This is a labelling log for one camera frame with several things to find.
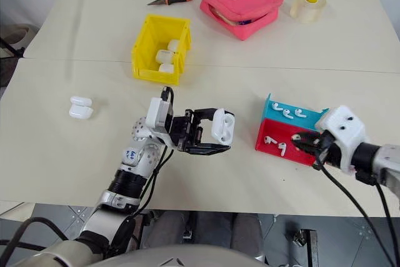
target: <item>red display stand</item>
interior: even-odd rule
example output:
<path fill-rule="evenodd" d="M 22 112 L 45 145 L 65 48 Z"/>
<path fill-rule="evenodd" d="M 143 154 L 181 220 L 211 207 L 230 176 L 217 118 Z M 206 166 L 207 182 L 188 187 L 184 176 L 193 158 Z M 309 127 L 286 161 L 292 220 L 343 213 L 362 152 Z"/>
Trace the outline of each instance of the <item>red display stand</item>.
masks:
<path fill-rule="evenodd" d="M 315 157 L 303 151 L 297 150 L 291 141 L 292 135 L 305 131 L 312 132 L 305 128 L 300 128 L 298 126 L 293 126 L 287 123 L 282 123 L 266 118 L 261 123 L 258 132 L 256 150 L 262 151 L 263 153 L 273 154 L 274 156 L 279 156 L 280 158 L 289 159 L 294 162 L 312 166 L 313 162 L 315 161 Z M 281 156 L 281 149 L 278 148 L 278 144 L 266 144 L 264 142 L 265 136 L 269 136 L 272 139 L 275 139 L 278 144 L 286 143 L 285 155 Z"/>

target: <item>white table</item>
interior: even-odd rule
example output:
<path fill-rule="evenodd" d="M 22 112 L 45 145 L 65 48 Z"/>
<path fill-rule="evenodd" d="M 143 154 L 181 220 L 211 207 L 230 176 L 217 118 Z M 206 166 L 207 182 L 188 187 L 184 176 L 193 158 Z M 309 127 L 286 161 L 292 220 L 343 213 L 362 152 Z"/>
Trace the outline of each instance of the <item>white table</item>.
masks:
<path fill-rule="evenodd" d="M 57 0 L 26 58 L 131 62 L 146 14 L 191 20 L 187 65 L 400 73 L 400 42 L 379 0 L 327 0 L 315 24 L 289 16 L 247 41 L 233 37 L 199 9 L 201 0 L 147 6 L 152 0 Z"/>
<path fill-rule="evenodd" d="M 174 88 L 174 112 L 224 107 L 236 115 L 234 142 L 210 157 L 174 154 L 151 207 L 359 216 L 321 172 L 254 150 L 264 100 L 272 92 L 277 101 L 315 110 L 347 104 L 372 143 L 399 144 L 399 82 L 400 74 L 189 66 Z M 0 101 L 0 195 L 94 205 L 120 164 L 131 126 L 160 92 L 159 84 L 132 79 L 130 63 L 21 59 Z M 69 117 L 75 94 L 93 98 L 91 119 Z M 371 216 L 383 216 L 373 187 L 329 170 Z M 392 215 L 400 216 L 398 199 L 384 190 Z"/>

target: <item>yellow plastic bin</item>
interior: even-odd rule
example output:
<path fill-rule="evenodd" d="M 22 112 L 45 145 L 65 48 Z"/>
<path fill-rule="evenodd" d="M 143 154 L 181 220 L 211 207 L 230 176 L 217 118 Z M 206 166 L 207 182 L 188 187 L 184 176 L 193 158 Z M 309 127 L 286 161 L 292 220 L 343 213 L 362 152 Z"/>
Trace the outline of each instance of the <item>yellow plastic bin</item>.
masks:
<path fill-rule="evenodd" d="M 132 49 L 133 77 L 178 85 L 184 71 L 186 51 L 190 49 L 189 24 L 189 19 L 148 14 Z M 160 49 L 167 49 L 172 39 L 179 40 L 173 58 L 174 72 L 159 72 L 156 54 Z"/>

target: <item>floor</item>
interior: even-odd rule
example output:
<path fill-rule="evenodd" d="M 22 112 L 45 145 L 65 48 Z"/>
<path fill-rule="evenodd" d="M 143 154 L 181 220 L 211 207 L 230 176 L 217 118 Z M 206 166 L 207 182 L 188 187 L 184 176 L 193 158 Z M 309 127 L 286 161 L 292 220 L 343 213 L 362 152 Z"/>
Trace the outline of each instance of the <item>floor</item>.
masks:
<path fill-rule="evenodd" d="M 42 216 L 53 221 L 65 235 L 74 239 L 90 214 L 91 208 L 79 206 L 35 205 L 32 216 Z M 282 264 L 307 266 L 306 249 L 285 238 L 287 229 L 308 228 L 317 231 L 319 265 L 323 267 L 386 267 L 389 264 L 362 218 L 320 216 L 259 215 L 264 235 L 264 250 L 272 267 Z M 383 218 L 373 218 L 373 223 L 388 250 L 392 251 L 389 231 Z M 0 239 L 10 239 L 20 222 L 0 219 Z M 394 218 L 396 232 L 400 233 L 400 218 Z M 25 232 L 24 242 L 50 246 L 58 237 L 45 226 L 34 223 Z M 0 246 L 2 253 L 5 246 Z M 9 263 L 13 264 L 35 251 L 17 249 Z"/>

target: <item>pink zippered case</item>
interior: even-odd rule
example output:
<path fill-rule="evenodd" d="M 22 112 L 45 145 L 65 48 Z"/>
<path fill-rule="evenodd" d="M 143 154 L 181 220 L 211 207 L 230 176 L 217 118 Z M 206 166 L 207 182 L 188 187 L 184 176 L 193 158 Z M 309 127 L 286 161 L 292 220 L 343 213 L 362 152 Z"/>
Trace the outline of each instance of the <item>pink zippered case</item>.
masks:
<path fill-rule="evenodd" d="M 283 0 L 202 0 L 200 8 L 241 40 L 276 20 Z"/>

